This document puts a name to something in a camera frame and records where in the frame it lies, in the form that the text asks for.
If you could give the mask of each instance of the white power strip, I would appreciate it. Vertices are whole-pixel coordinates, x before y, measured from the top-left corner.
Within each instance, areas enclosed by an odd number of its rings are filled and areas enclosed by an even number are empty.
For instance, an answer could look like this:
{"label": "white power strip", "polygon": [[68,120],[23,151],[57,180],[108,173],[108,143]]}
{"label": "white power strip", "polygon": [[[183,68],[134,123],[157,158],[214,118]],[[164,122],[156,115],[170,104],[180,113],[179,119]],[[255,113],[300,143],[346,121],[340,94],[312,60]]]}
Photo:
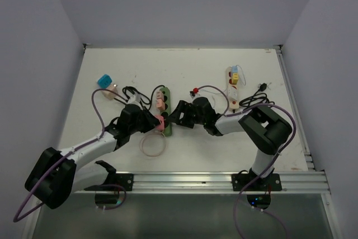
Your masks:
{"label": "white power strip", "polygon": [[239,109],[239,89],[237,85],[230,84],[230,76],[231,67],[228,67],[225,71],[226,75],[226,83],[227,83],[227,91],[228,91],[228,99],[229,99],[229,110],[238,110]]}

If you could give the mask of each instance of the yellow plug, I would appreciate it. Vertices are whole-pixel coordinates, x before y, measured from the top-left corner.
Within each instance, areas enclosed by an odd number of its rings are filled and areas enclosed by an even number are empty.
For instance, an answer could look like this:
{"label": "yellow plug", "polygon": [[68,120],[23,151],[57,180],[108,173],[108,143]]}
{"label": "yellow plug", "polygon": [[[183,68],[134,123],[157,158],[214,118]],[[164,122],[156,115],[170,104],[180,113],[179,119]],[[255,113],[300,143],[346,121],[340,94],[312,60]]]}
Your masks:
{"label": "yellow plug", "polygon": [[239,74],[238,73],[233,73],[231,76],[231,84],[232,85],[236,85],[239,81]]}

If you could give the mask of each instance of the green power strip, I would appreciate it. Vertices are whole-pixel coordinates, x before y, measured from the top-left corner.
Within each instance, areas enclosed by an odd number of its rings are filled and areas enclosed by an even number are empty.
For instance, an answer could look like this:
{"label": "green power strip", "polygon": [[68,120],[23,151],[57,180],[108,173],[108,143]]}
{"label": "green power strip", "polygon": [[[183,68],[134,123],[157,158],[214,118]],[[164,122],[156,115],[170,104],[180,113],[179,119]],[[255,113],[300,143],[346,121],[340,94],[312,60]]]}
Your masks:
{"label": "green power strip", "polygon": [[[166,119],[167,116],[169,116],[172,112],[172,109],[170,106],[170,91],[167,87],[161,88],[160,91],[164,95],[164,103],[166,104],[166,109],[165,109],[165,111],[161,112],[161,115],[163,116],[164,119]],[[172,135],[172,124],[171,123],[165,122],[163,134],[166,137],[170,137]]]}

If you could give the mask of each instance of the white tabletop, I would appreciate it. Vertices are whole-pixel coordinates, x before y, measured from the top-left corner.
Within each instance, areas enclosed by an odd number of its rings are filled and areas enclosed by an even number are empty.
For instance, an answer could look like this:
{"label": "white tabletop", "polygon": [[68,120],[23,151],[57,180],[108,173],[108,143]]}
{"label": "white tabletop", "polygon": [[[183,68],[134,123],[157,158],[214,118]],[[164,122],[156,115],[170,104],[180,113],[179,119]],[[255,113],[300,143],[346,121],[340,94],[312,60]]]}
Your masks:
{"label": "white tabletop", "polygon": [[[166,85],[171,91],[173,110],[179,100],[191,101],[189,91],[194,87],[214,85],[225,89],[225,70],[236,64],[242,67],[247,82],[246,86],[239,84],[240,98],[254,94],[259,83],[267,83],[269,99],[292,113],[279,60],[273,49],[87,49],[59,149],[78,144],[100,131],[99,120],[91,105],[91,94],[98,87],[97,79],[103,74],[110,75],[119,90],[124,86],[134,86],[147,95],[155,86]],[[215,103],[218,113],[223,112],[226,102],[222,96],[203,95]],[[95,102],[105,124],[118,116],[124,107],[106,99],[100,92],[95,96]],[[139,150],[143,135],[132,135],[129,143],[100,159],[120,171],[218,172],[248,170],[257,152],[244,132],[212,137],[199,125],[194,129],[173,125],[173,135],[167,138],[164,154],[150,158]],[[158,136],[148,138],[145,149],[154,153],[161,146]],[[304,147],[298,134],[276,161],[275,168],[276,171],[307,171]]]}

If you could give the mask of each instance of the black plug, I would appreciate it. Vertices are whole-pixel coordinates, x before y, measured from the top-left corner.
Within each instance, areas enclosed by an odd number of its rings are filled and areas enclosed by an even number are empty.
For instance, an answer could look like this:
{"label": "black plug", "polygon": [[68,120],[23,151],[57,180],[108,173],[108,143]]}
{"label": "black plug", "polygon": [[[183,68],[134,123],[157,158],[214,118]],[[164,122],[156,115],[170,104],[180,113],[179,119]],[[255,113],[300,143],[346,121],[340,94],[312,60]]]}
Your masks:
{"label": "black plug", "polygon": [[267,84],[266,83],[261,84],[258,89],[259,89],[260,92],[263,92],[264,90],[267,89]]}

